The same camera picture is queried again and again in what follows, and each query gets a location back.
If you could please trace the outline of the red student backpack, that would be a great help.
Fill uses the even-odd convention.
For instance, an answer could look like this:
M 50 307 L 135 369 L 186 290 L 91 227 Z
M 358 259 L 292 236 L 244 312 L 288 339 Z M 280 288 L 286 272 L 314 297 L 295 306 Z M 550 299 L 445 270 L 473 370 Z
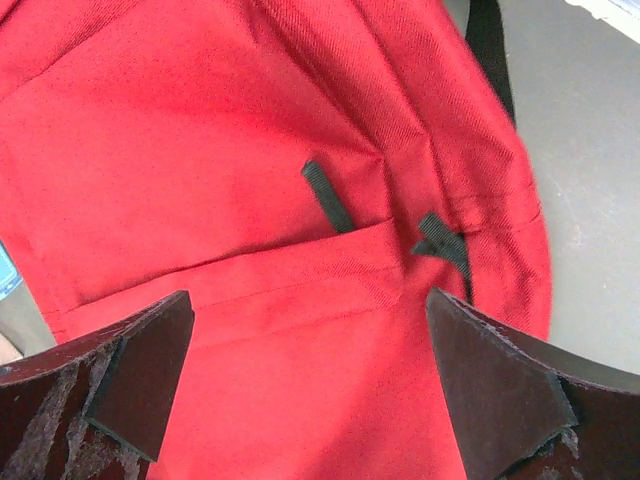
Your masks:
M 439 1 L 5 1 L 1 238 L 56 339 L 176 291 L 153 479 L 461 479 L 438 287 L 546 337 L 526 149 Z

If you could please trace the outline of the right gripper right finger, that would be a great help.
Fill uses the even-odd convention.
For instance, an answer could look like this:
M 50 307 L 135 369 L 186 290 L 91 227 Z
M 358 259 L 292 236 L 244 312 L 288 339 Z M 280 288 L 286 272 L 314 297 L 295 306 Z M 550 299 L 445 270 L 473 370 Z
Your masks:
M 525 334 L 439 289 L 427 300 L 469 479 L 636 479 L 639 377 Z

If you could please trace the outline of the blue illustrated children's book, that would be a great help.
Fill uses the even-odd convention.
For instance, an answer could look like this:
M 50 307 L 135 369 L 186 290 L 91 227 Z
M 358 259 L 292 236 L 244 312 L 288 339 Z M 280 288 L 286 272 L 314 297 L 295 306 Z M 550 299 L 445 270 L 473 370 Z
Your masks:
M 7 298 L 22 282 L 22 278 L 4 245 L 0 246 L 0 300 Z

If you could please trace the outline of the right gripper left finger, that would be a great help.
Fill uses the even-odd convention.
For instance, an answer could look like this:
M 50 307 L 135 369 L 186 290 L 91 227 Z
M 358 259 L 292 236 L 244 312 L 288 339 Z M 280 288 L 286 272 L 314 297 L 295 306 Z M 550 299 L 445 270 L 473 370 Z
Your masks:
M 143 479 L 156 462 L 191 341 L 176 291 L 1 368 L 4 479 Z

